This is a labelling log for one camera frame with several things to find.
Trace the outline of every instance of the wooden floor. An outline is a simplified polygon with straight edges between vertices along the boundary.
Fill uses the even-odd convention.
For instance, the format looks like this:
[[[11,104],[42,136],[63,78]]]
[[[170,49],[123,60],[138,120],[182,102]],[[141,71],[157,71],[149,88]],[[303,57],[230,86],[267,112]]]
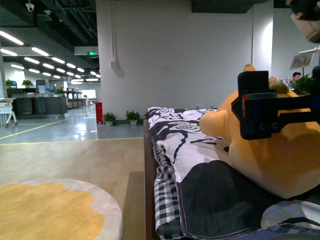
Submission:
[[[145,239],[143,138],[0,144],[1,185],[36,178],[100,187],[122,210],[122,239]]]

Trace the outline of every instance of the security camera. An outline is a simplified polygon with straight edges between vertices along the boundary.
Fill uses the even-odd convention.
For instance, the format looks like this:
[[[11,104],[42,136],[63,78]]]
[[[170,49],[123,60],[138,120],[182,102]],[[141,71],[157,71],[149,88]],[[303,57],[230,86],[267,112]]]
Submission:
[[[50,10],[44,10],[44,13],[47,14],[48,16],[50,15],[51,11]]]
[[[25,5],[26,5],[26,8],[28,9],[29,12],[32,13],[34,11],[34,8],[35,8],[34,4],[29,2],[29,3],[26,3]]]

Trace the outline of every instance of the green plant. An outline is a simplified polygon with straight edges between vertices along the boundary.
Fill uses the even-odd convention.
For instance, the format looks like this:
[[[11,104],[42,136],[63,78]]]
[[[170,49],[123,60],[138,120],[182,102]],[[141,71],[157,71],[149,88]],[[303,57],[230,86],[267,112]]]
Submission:
[[[9,78],[5,81],[5,85],[6,86],[14,86],[15,84],[14,84],[14,82],[13,81],[11,81]]]
[[[129,121],[134,121],[134,120],[139,120],[140,119],[140,114],[139,112],[134,112],[134,111],[126,111],[126,119]]]
[[[310,73],[301,77],[293,86],[294,92],[298,95],[309,95],[313,90],[314,79],[309,77]]]
[[[103,114],[103,121],[105,122],[114,122],[116,118],[117,117],[112,112],[107,112]]]
[[[65,91],[62,89],[62,87],[60,87],[60,88],[54,90],[54,93],[55,93],[55,94],[64,94]]]
[[[33,86],[34,84],[33,84],[33,82],[32,82],[32,81],[25,79],[25,80],[23,80],[22,85],[29,85],[29,86]]]

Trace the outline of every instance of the bed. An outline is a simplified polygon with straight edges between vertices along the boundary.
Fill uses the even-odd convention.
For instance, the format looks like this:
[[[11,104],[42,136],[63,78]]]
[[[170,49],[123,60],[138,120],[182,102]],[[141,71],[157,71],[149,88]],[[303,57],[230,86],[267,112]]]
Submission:
[[[148,109],[146,240],[320,239],[320,186],[282,199],[254,184],[232,168],[220,138],[200,131],[209,111]]]

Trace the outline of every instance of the ceiling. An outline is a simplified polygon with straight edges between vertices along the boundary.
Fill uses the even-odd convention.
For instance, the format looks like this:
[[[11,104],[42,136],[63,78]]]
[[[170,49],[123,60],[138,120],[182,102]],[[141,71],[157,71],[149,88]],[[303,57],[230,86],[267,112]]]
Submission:
[[[189,1],[193,13],[244,14],[254,4],[267,0]],[[286,8],[285,2],[286,0],[275,0],[274,7]],[[19,47],[0,36],[2,48],[18,54],[15,57],[3,54],[4,62],[20,63],[26,69],[35,68],[34,63],[24,60],[25,56],[30,56],[41,63],[81,74],[84,78],[92,78],[91,71],[99,72],[99,53],[95,56],[87,54],[89,51],[98,52],[96,0],[30,0],[34,5],[32,12],[26,7],[28,3],[29,0],[0,1],[0,31],[24,42],[23,47]],[[35,55],[31,47],[37,47],[50,56]],[[81,73],[77,69],[67,67],[66,64],[57,63],[52,57],[71,63],[85,72]],[[62,74],[41,64],[36,67],[52,75]]]

